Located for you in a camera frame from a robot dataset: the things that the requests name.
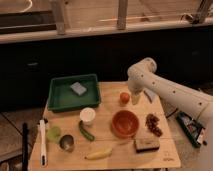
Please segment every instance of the small metal cup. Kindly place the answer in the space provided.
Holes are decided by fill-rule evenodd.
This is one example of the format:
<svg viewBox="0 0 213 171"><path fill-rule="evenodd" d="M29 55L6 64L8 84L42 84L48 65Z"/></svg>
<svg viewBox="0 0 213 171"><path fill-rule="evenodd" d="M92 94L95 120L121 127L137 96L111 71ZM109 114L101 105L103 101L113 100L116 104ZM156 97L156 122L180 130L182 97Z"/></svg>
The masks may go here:
<svg viewBox="0 0 213 171"><path fill-rule="evenodd" d="M72 152L74 150L74 138L72 135L64 135L59 141L59 146L61 149L67 152Z"/></svg>

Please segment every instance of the green object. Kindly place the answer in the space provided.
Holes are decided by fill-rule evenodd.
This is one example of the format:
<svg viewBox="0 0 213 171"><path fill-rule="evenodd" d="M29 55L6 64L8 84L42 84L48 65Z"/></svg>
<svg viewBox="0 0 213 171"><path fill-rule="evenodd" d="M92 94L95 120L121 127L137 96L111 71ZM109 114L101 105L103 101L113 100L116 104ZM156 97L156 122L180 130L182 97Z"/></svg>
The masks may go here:
<svg viewBox="0 0 213 171"><path fill-rule="evenodd" d="M87 89L80 96L70 88L70 85L76 82ZM101 97L96 74L61 77L51 80L48 110L55 113L72 111L84 107L97 107L100 102Z"/></svg>
<svg viewBox="0 0 213 171"><path fill-rule="evenodd" d="M199 148L201 144L197 141L197 139L203 129L203 126L184 112L180 112L176 119L186 136L189 138L191 144L195 148Z"/></svg>
<svg viewBox="0 0 213 171"><path fill-rule="evenodd" d="M57 126L50 128L47 131L47 135L46 135L46 137L49 141L52 141L55 143L59 143L60 136L61 136L61 129Z"/></svg>
<svg viewBox="0 0 213 171"><path fill-rule="evenodd" d="M82 133L82 135L86 139L88 139L89 141L94 141L95 140L95 137L92 134L90 134L87 130L84 129L83 121L80 121L78 126L79 126L80 132Z"/></svg>

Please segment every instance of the dark wall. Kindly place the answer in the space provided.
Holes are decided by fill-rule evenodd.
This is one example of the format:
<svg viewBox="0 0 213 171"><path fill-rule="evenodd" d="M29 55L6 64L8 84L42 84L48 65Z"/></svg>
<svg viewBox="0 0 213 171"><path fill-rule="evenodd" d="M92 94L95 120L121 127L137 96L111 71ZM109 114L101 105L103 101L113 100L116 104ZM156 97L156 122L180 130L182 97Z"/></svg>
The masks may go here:
<svg viewBox="0 0 213 171"><path fill-rule="evenodd" d="M0 109L44 105L53 77L96 73L100 81L126 80L128 67L147 56L167 79L211 82L212 50L212 26L2 44Z"/></svg>

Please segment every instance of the banana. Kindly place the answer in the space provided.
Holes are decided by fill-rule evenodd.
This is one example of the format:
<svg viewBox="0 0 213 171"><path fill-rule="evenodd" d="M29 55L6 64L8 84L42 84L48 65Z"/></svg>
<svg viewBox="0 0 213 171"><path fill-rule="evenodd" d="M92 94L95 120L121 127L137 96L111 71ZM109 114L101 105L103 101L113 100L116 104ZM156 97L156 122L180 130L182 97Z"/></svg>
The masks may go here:
<svg viewBox="0 0 213 171"><path fill-rule="evenodd" d="M105 148L105 149L88 154L87 156L85 156L85 159L88 159L88 160L102 159L107 156L110 156L111 153L112 153L112 148Z"/></svg>

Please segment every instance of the wooden table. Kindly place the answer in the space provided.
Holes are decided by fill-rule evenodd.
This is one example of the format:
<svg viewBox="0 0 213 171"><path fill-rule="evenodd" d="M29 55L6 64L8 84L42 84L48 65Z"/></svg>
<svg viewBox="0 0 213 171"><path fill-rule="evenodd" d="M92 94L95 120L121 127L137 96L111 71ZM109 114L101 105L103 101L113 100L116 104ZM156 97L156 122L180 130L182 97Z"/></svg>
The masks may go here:
<svg viewBox="0 0 213 171"><path fill-rule="evenodd" d="M106 169L144 169L144 168L172 168L180 167L179 156L172 139L164 111L159 97L150 103L141 93L138 104L121 105L119 94L128 92L125 82L101 82L99 84L102 102L95 108L96 118L87 130L95 135L96 140L89 142L78 129L80 110L54 114L45 108L44 117L50 126L59 126L62 134L71 134L75 139L75 149L72 153L62 151L57 144L47 143L48 166L40 166L40 133L37 136L29 161L30 171L39 170L106 170ZM155 113L159 118L159 127L163 135L159 138L160 149L155 152L137 154L133 147L133 140L122 143L110 130L112 116L119 110L127 109L134 112L140 120L140 129L136 138L152 137L145 126L148 113ZM86 160L84 156L92 151L104 147L113 147L110 157L99 160Z"/></svg>

